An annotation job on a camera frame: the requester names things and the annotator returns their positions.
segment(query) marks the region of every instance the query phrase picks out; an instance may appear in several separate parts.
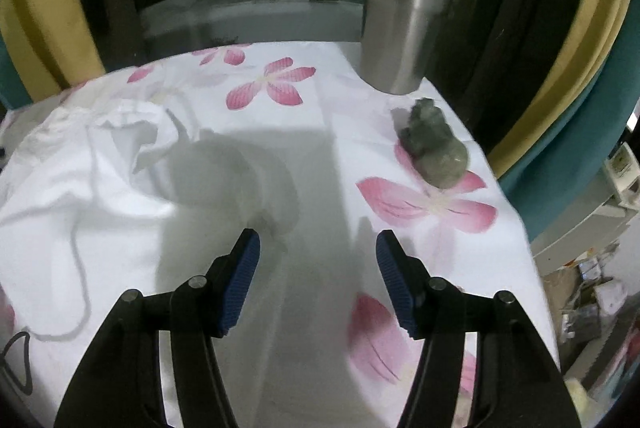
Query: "metal screw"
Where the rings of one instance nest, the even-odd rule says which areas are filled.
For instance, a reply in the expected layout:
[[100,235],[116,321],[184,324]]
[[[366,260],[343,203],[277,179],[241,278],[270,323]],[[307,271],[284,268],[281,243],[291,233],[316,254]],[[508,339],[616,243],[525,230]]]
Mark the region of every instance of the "metal screw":
[[516,301],[516,297],[509,291],[498,291],[498,300],[504,304],[511,305]]
[[129,289],[124,291],[124,293],[121,294],[120,299],[123,302],[133,302],[133,300],[138,298],[139,295],[140,295],[140,291],[136,289]]
[[201,274],[189,278],[189,287],[192,289],[201,289],[207,284],[207,277]]
[[429,280],[429,287],[434,291],[444,291],[447,288],[447,281],[439,276],[434,276]]

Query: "white tablecloth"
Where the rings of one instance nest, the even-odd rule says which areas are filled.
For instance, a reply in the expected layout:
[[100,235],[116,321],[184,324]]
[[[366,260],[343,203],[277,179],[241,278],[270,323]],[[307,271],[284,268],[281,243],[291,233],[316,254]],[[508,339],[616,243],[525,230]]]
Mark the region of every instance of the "white tablecloth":
[[[421,342],[398,327],[376,265],[387,228],[433,275],[483,296],[512,290],[556,354],[524,228],[480,148],[431,84],[377,92],[357,76],[358,54],[327,42],[188,53],[9,114],[0,342],[31,333],[23,399],[45,427],[125,289],[173,290],[247,226],[260,264],[238,326],[215,345],[243,428],[395,426]],[[398,145],[421,97],[470,153],[447,192],[418,180]],[[168,421],[181,426],[161,343]],[[19,375],[22,349],[8,361]]]

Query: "wall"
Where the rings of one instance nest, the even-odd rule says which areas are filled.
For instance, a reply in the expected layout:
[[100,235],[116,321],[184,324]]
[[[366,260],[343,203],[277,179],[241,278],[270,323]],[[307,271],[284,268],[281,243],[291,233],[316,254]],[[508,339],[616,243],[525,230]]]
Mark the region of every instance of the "wall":
[[622,280],[630,295],[640,292],[640,215],[620,235],[620,248],[605,266],[605,274]]

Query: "black cable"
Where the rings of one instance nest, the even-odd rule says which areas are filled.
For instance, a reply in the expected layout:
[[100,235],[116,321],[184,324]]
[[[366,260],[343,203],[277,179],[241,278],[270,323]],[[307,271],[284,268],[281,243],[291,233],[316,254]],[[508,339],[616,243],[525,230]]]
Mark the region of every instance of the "black cable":
[[[24,384],[20,382],[20,379],[15,375],[12,371],[11,367],[6,361],[6,355],[8,354],[11,347],[14,346],[14,343],[19,339],[24,338]],[[7,344],[4,346],[2,350],[2,354],[0,354],[0,368],[4,368],[4,371],[7,374],[7,377],[13,382],[20,392],[24,395],[31,395],[33,393],[33,380],[31,379],[31,363],[29,361],[29,340],[31,339],[31,335],[27,331],[18,332],[13,338],[11,338]]]

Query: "pink flower print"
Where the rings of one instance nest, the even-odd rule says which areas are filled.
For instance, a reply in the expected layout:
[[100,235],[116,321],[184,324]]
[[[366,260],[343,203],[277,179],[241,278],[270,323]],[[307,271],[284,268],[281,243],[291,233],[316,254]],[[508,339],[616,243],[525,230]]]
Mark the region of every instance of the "pink flower print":
[[135,83],[143,78],[146,78],[149,74],[151,74],[156,68],[156,63],[149,63],[147,65],[143,65],[142,67],[138,67],[133,74],[129,76],[127,83]]
[[348,331],[349,355],[365,376],[395,384],[408,357],[396,318],[378,300],[359,293]]
[[9,332],[14,332],[15,311],[4,294],[2,286],[0,286],[0,322],[2,322]]
[[85,80],[84,82],[80,82],[77,85],[74,85],[73,87],[68,88],[67,90],[65,90],[63,92],[63,96],[62,96],[62,99],[60,100],[59,104],[62,105],[63,103],[65,103],[66,100],[68,100],[75,92],[80,90],[82,87],[84,87],[90,81],[91,80]]
[[206,65],[208,63],[211,63],[213,58],[224,51],[225,56],[223,58],[223,62],[225,62],[227,65],[237,66],[244,62],[244,51],[241,49],[241,47],[248,47],[249,45],[251,44],[238,44],[229,47],[213,47],[211,49],[194,51],[191,54],[193,56],[204,56],[204,58],[200,61],[200,65]]
[[302,104],[302,98],[292,83],[301,82],[316,73],[315,67],[298,67],[287,71],[293,65],[291,58],[281,58],[264,68],[257,80],[240,85],[226,95],[226,108],[239,110],[245,108],[263,88],[269,97],[279,104],[295,106]]
[[476,385],[476,357],[469,351],[465,350],[462,358],[462,376],[460,377],[460,394],[467,394],[469,397],[474,396],[474,387]]
[[486,188],[484,181],[467,171],[463,179],[449,190],[428,185],[412,166],[409,155],[399,143],[395,147],[396,159],[416,179],[421,190],[414,190],[380,177],[369,177],[357,183],[360,193],[373,212],[392,226],[409,226],[427,215],[434,215],[465,233],[483,233],[495,221],[497,210],[482,202],[455,198]]

